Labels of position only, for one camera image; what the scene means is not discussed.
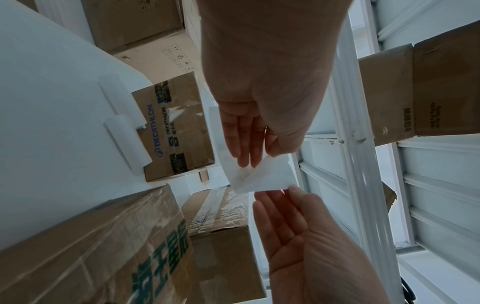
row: hand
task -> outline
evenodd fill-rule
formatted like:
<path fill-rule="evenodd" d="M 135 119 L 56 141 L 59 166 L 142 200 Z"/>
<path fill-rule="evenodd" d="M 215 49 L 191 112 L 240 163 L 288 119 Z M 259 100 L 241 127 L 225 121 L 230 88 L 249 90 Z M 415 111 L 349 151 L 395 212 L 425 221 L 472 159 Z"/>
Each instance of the hand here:
<path fill-rule="evenodd" d="M 270 267 L 274 304 L 389 303 L 364 252 L 318 196 L 291 186 L 257 192 L 253 215 Z"/>
<path fill-rule="evenodd" d="M 240 167 L 300 148 L 352 0 L 198 0 L 202 67 Z"/>

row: finger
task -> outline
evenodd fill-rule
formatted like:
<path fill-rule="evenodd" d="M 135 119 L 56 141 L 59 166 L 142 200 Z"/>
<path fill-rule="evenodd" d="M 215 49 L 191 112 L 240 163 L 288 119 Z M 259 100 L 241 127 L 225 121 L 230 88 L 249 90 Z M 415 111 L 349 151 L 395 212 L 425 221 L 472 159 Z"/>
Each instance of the finger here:
<path fill-rule="evenodd" d="M 269 216 L 262 202 L 255 201 L 253 203 L 253 218 L 255 220 L 256 228 L 260 236 L 265 255 L 268 260 L 282 247 L 282 243 L 277 236 Z"/>
<path fill-rule="evenodd" d="M 237 163 L 245 168 L 250 163 L 250 132 L 252 130 L 253 117 L 240 116 L 238 118 L 238 136 L 240 141 L 240 156 Z"/>
<path fill-rule="evenodd" d="M 255 193 L 255 199 L 262 202 L 266 213 L 268 214 L 268 218 L 270 223 L 275 230 L 278 239 L 283 245 L 288 244 L 292 238 L 295 237 L 295 233 L 292 229 L 288 226 L 287 222 L 280 214 L 279 210 L 272 202 L 270 197 L 267 195 L 266 192 L 257 192 Z"/>
<path fill-rule="evenodd" d="M 272 143 L 277 139 L 277 135 L 275 134 L 272 129 L 267 128 L 265 132 L 265 151 L 267 152 L 268 155 L 270 155 L 270 150 L 272 147 Z"/>
<path fill-rule="evenodd" d="M 304 137 L 304 134 L 279 136 L 270 144 L 268 154 L 272 157 L 277 157 L 281 154 L 295 153 L 300 150 Z"/>
<path fill-rule="evenodd" d="M 250 164 L 253 168 L 257 167 L 262 161 L 266 127 L 267 125 L 261 116 L 253 119 L 250 134 Z"/>
<path fill-rule="evenodd" d="M 301 234 L 307 229 L 307 222 L 305 221 L 304 216 L 300 213 L 297 207 L 294 206 L 294 203 L 290 201 L 289 197 L 280 190 L 267 191 L 266 193 L 294 234 Z"/>
<path fill-rule="evenodd" d="M 302 213 L 309 229 L 329 226 L 333 218 L 322 199 L 315 194 L 303 192 L 297 186 L 288 188 L 291 201 Z"/>
<path fill-rule="evenodd" d="M 222 108 L 219 110 L 221 127 L 223 129 L 223 135 L 225 136 L 226 146 L 233 157 L 239 157 L 241 149 L 238 117 L 225 112 Z"/>

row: sticker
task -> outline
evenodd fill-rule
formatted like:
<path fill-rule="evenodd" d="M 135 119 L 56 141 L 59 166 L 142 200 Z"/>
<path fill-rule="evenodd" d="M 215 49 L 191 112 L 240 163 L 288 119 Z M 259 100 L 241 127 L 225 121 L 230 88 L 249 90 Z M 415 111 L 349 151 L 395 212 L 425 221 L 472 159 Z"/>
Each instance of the sticker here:
<path fill-rule="evenodd" d="M 183 153 L 171 154 L 170 164 L 174 174 L 188 172 L 189 170 L 187 167 L 187 162 L 185 161 L 185 155 Z"/>
<path fill-rule="evenodd" d="M 167 55 L 170 60 L 172 60 L 184 73 L 189 73 L 197 69 L 177 44 L 174 44 L 168 48 L 162 48 L 161 51 Z"/>
<path fill-rule="evenodd" d="M 162 81 L 155 85 L 156 102 L 159 104 L 172 102 L 168 81 Z"/>
<path fill-rule="evenodd" d="M 146 13 L 151 11 L 153 8 L 160 7 L 157 0 L 138 0 L 138 5 L 140 5 L 140 10 L 142 13 Z"/>

